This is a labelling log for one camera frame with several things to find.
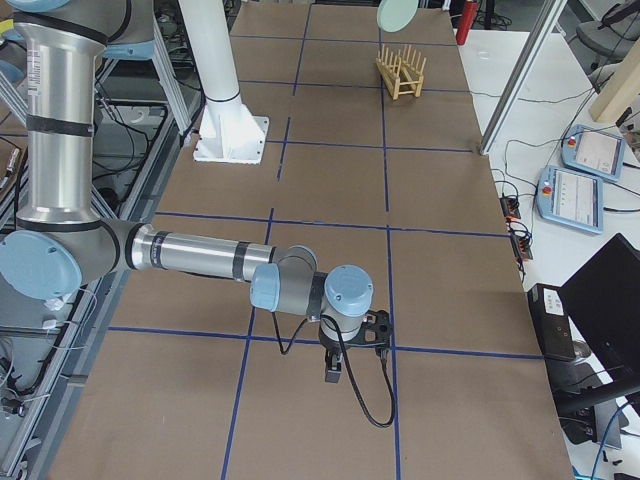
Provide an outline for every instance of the metal frame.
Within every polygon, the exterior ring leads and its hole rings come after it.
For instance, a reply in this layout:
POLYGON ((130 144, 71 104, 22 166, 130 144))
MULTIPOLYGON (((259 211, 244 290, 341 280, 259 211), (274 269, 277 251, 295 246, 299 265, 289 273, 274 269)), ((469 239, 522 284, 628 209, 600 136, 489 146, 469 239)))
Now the metal frame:
POLYGON ((509 81, 507 82, 504 92, 502 92, 500 101, 498 102, 498 105, 491 116, 491 120, 489 120, 484 136, 482 137, 482 142, 479 146, 479 150, 482 155, 489 154, 491 147, 500 133, 502 125, 509 115, 509 111, 518 99, 520 89, 524 85, 534 62, 540 53, 540 50, 544 45, 544 41, 553 30, 566 4, 567 0, 546 0, 542 6, 540 15, 529 34, 529 38, 527 38, 527 42, 522 48, 522 53, 513 68, 513 72, 511 72, 509 81))

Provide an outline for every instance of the brown cardboard surface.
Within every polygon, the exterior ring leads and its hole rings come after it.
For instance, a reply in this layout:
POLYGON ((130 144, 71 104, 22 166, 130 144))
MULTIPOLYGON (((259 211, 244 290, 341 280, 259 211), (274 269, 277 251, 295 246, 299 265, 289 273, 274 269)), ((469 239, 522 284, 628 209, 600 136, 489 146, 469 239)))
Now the brown cardboard surface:
POLYGON ((268 218, 282 146, 267 144, 260 165, 196 162, 185 147, 158 211, 268 218))
POLYGON ((396 343, 540 355, 509 240, 393 232, 396 343))
POLYGON ((307 40, 298 81, 379 87, 377 54, 378 45, 374 43, 307 40))
POLYGON ((385 95, 385 120, 390 147, 475 151, 482 138, 468 93, 423 92, 395 102, 385 95))
POLYGON ((391 150, 387 162, 392 226, 506 234, 488 158, 391 150))
POLYGON ((287 145, 276 212, 288 220, 385 225, 382 149, 287 145))
POLYGON ((302 38, 308 5, 242 2, 233 35, 302 38))
POLYGON ((423 89, 469 90, 457 47, 416 45, 414 48, 427 59, 423 89))
MULTIPOLYGON (((388 417, 375 354, 349 353, 372 413, 388 417)), ((252 342, 227 478, 391 479, 393 437, 365 420, 346 375, 324 383, 322 347, 296 345, 281 357, 274 343, 252 342)))
MULTIPOLYGON (((376 86, 369 70, 378 41, 374 8, 249 2, 234 32, 300 38, 308 11, 307 39, 365 43, 336 48, 340 42, 305 41, 300 80, 376 86)), ((435 10, 383 36, 454 43, 448 15, 435 10)), ((346 373, 337 385, 323 381, 324 350, 309 344, 317 324, 282 357, 270 314, 256 311, 250 322, 247 285, 137 272, 115 323, 163 332, 108 335, 52 480, 156 480, 176 472, 224 480, 389 480, 396 478, 396 459, 409 480, 569 478, 544 363, 474 353, 540 354, 511 246, 495 237, 504 230, 486 160, 394 148, 471 150, 480 138, 471 97, 427 91, 391 102, 385 94, 385 156, 378 88, 298 85, 294 96, 292 85, 260 83, 292 82, 300 55, 291 46, 301 43, 234 38, 238 71, 254 80, 241 82, 243 99, 254 114, 271 118, 269 139, 281 143, 267 145, 259 166, 196 163, 193 147, 183 149, 159 207, 257 221, 158 215, 154 224, 257 242, 269 231, 271 245, 313 249, 321 271, 341 264, 366 269, 375 285, 373 308, 394 307, 398 349, 389 370, 397 367, 398 442, 393 428, 365 420, 346 373), (321 224, 294 224, 300 221, 321 224), (459 234, 389 233, 388 222, 459 234), (218 333, 250 335, 245 342, 213 338, 218 333)), ((422 47, 435 70, 425 86, 464 90, 455 47, 422 47)), ((285 337, 301 320, 279 318, 285 337)), ((389 403, 374 352, 354 349, 350 356, 367 405, 383 419, 389 403)))
POLYGON ((269 117, 267 140, 284 140, 293 100, 291 91, 291 85, 240 82, 242 101, 251 113, 269 117))
POLYGON ((383 42, 432 43, 455 45, 449 12, 441 9, 419 8, 413 20, 399 32, 382 32, 383 42))
MULTIPOLYGON (((364 268, 373 280, 373 308, 389 311, 387 239, 384 231, 276 223, 271 229, 269 241, 272 245, 283 247, 306 245, 316 254, 318 269, 325 273, 345 264, 364 268)), ((281 334, 286 337, 291 337, 301 320, 299 317, 285 314, 278 314, 278 319, 281 334)), ((273 332, 271 315, 257 310, 254 333, 272 337, 273 332)), ((317 324, 306 326, 300 338, 317 339, 317 324)))
POLYGON ((243 349, 109 333, 49 480, 219 476, 243 349))
POLYGON ((300 86, 289 140, 381 147, 380 102, 378 89, 300 86))
POLYGON ((291 82, 296 79, 301 40, 232 37, 239 80, 291 82))
MULTIPOLYGON (((27 148, 26 137, 7 137, 6 140, 9 140, 16 144, 18 148, 20 148, 21 153, 18 162, 15 164, 13 175, 11 175, 4 188, 0 190, 0 200, 3 199, 5 195, 10 193, 14 188, 16 179, 18 177, 18 170, 20 169, 22 162, 25 161, 25 152, 27 148)), ((9 160, 11 158, 11 153, 13 152, 13 150, 13 145, 7 143, 6 141, 0 141, 0 178, 4 177, 7 172, 7 165, 9 164, 9 160)))
POLYGON ((376 8, 313 5, 307 38, 378 42, 376 8))
MULTIPOLYGON (((266 223, 157 216, 158 230, 263 244, 266 223)), ((249 286, 180 272, 133 272, 114 325, 244 335, 249 327, 249 286)))
POLYGON ((573 478, 544 362, 397 356, 403 478, 573 478))

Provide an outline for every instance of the silver arm segment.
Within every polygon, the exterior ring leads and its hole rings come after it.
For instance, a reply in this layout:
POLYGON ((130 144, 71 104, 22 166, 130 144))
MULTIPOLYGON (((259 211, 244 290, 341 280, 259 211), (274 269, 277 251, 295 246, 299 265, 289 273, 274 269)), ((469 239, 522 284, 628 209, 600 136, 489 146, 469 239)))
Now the silver arm segment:
MULTIPOLYGON (((195 1, 181 0, 187 17, 198 16, 195 1)), ((31 5, 10 3, 18 9, 31 5)), ((153 39, 152 1, 55 0, 51 5, 58 7, 15 15, 29 59, 30 186, 28 204, 16 219, 22 230, 0 244, 0 271, 7 281, 26 295, 48 299, 112 271, 179 270, 251 282, 255 307, 314 320, 328 315, 345 341, 356 337, 373 295, 371 278, 358 267, 338 267, 327 275, 317 272, 316 258, 306 247, 162 232, 152 225, 101 219, 91 210, 96 58, 110 43, 153 39)), ((224 16, 217 7, 213 11, 224 16)), ((228 43, 226 29, 217 35, 228 43)), ((226 70, 235 75, 230 50, 225 55, 226 70)), ((237 82, 215 75, 210 82, 220 84, 205 85, 206 92, 237 88, 237 82)), ((322 322, 322 332, 335 347, 335 329, 322 322)))

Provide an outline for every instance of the monitor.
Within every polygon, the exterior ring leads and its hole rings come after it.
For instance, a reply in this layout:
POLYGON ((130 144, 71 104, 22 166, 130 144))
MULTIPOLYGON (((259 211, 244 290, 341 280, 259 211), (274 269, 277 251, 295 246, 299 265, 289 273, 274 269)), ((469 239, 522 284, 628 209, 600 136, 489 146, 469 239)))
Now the monitor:
POLYGON ((609 372, 614 382, 640 374, 640 251, 616 234, 558 293, 604 368, 622 366, 609 372))

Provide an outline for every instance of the chair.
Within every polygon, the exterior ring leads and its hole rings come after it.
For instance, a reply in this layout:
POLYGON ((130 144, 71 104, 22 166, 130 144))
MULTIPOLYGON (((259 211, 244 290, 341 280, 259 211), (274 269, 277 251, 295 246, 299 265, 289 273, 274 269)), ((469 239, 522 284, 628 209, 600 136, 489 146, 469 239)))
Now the chair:
POLYGON ((576 34, 568 41, 570 44, 577 38, 596 53, 596 59, 591 64, 592 70, 598 68, 601 57, 606 58, 608 62, 619 62, 640 38, 640 17, 637 14, 630 15, 610 27, 598 29, 601 25, 599 20, 581 23, 576 27, 576 34))

